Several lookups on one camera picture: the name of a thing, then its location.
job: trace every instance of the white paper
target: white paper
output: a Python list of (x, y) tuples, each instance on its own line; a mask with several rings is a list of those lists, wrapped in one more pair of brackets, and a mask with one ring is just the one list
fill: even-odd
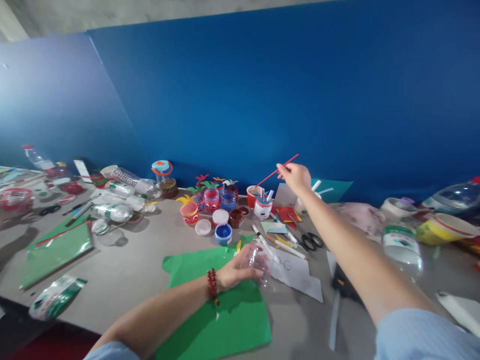
[(328, 260), (328, 266), (330, 267), (331, 278), (335, 276), (335, 266), (337, 265), (337, 259), (330, 251), (326, 251), (326, 258)]
[(280, 261), (273, 265), (271, 276), (323, 303), (322, 283), (318, 278), (310, 276), (308, 261), (275, 248), (273, 250)]

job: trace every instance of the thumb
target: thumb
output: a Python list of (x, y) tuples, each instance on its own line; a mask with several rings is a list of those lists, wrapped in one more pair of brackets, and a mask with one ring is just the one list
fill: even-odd
[(242, 281), (245, 279), (260, 279), (262, 275), (263, 275), (263, 272), (261, 270), (254, 269), (251, 267), (241, 269), (237, 273), (239, 281)]

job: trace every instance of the light blue sleeve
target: light blue sleeve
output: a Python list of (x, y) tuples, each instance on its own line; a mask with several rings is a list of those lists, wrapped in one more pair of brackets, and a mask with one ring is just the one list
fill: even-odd
[(140, 360), (120, 341), (112, 341), (89, 353), (83, 360)]
[(378, 324), (376, 360), (480, 359), (480, 338), (430, 311), (405, 308)]

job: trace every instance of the brown paint jar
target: brown paint jar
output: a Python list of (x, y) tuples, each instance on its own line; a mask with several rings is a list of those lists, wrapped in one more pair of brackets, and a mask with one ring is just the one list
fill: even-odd
[(246, 207), (240, 207), (232, 210), (230, 213), (230, 226), (233, 229), (239, 229), (244, 223), (245, 215), (248, 215), (250, 211)]

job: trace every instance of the blue paint jar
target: blue paint jar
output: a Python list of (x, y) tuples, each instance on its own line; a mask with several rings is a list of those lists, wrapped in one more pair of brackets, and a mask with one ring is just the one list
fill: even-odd
[(225, 191), (221, 195), (220, 207), (222, 209), (225, 209), (228, 212), (231, 212), (233, 209), (235, 209), (236, 204), (237, 204), (237, 197), (233, 192)]
[(232, 242), (232, 228), (228, 224), (218, 224), (215, 228), (215, 240), (221, 246), (227, 246)]

